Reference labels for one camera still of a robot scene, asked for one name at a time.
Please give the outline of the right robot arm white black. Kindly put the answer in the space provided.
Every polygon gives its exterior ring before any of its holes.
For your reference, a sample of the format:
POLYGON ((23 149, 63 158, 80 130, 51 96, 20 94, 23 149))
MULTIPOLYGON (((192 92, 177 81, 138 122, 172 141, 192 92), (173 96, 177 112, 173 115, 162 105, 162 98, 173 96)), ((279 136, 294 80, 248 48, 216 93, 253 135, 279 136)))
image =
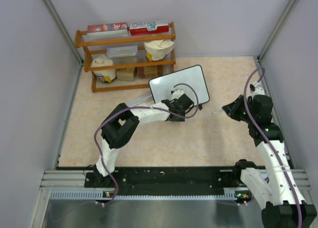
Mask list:
POLYGON ((231 119, 248 124, 249 135, 262 156, 267 178, 252 161, 241 159, 234 165, 232 181, 246 185, 261 208, 266 228, 308 228, 317 217, 313 204, 308 204, 293 178, 285 153, 284 138, 272 122, 273 101, 267 95, 240 95, 222 107, 231 119))

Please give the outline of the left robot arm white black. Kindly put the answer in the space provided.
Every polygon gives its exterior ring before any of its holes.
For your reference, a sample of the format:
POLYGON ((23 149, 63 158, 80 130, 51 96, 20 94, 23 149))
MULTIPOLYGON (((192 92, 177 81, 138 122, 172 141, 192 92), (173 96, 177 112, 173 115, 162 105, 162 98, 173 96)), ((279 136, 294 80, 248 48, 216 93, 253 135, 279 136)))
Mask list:
POLYGON ((195 103, 186 95, 165 99, 149 106, 127 106, 121 103, 94 133, 99 159, 94 167, 95 180, 101 186, 111 184, 119 150, 132 138, 138 126, 157 121, 183 122, 195 103))

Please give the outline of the black framed whiteboard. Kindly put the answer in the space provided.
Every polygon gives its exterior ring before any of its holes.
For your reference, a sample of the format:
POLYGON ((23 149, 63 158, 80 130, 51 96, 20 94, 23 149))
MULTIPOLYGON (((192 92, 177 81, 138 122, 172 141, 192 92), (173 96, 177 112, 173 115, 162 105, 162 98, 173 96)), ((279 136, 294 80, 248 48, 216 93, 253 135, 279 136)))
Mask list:
POLYGON ((200 65, 153 78, 149 81, 149 87, 155 103, 171 99, 171 91, 174 89, 183 89, 195 105, 210 101, 207 83, 200 65))

